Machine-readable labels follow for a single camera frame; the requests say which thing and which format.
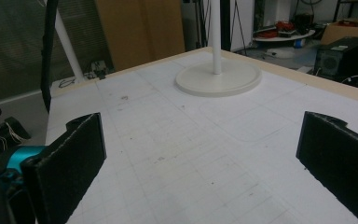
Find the speaker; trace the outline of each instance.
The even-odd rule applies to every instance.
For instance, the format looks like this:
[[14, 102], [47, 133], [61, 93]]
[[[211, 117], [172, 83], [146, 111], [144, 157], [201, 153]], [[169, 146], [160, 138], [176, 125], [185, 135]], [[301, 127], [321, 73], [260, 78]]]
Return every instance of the speaker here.
[[321, 46], [316, 54], [313, 75], [352, 86], [358, 85], [358, 37], [346, 36]]

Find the white round base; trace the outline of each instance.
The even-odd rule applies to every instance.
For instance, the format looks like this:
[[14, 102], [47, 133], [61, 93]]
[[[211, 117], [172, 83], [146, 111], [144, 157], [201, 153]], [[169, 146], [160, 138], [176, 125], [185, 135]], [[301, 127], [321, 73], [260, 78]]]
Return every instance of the white round base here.
[[188, 67], [176, 76], [176, 84], [185, 93], [203, 97], [237, 95], [257, 86], [261, 70], [237, 60], [222, 60], [222, 74], [213, 73], [213, 63]]

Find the black foam pad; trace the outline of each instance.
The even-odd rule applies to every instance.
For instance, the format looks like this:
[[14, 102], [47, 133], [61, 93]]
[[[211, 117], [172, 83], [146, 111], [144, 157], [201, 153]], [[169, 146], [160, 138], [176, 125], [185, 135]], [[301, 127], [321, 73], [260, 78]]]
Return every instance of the black foam pad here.
[[306, 112], [296, 156], [358, 217], [358, 133], [346, 125], [340, 119]]
[[39, 224], [65, 223], [106, 158], [100, 114], [72, 120], [67, 132], [21, 163]]

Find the white table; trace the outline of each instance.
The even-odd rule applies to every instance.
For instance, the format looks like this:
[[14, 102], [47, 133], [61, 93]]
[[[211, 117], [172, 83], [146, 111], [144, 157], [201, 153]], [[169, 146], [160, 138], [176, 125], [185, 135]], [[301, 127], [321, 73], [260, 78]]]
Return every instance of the white table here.
[[209, 51], [55, 92], [47, 144], [101, 112], [107, 153], [69, 223], [358, 223], [296, 158], [306, 110], [358, 132], [358, 89], [224, 52], [259, 65], [260, 85], [224, 98], [180, 92], [176, 74]]

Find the cardboard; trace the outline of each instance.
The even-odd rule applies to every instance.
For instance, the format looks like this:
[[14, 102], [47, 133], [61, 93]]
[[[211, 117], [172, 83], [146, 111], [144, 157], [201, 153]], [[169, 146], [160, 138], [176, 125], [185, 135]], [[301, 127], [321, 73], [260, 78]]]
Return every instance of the cardboard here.
[[326, 27], [321, 44], [328, 45], [345, 36], [358, 36], [358, 27], [346, 26], [343, 21], [337, 21]]
[[180, 1], [95, 3], [116, 71], [185, 52]]

